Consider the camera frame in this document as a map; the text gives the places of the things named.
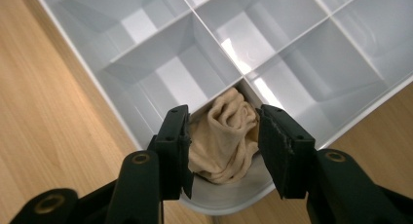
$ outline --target white organizer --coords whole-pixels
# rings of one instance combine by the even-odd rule
[[[39,0],[145,149],[169,109],[194,116],[231,87],[286,110],[327,147],[413,80],[413,0]],[[196,178],[194,210],[238,211],[274,189]]]

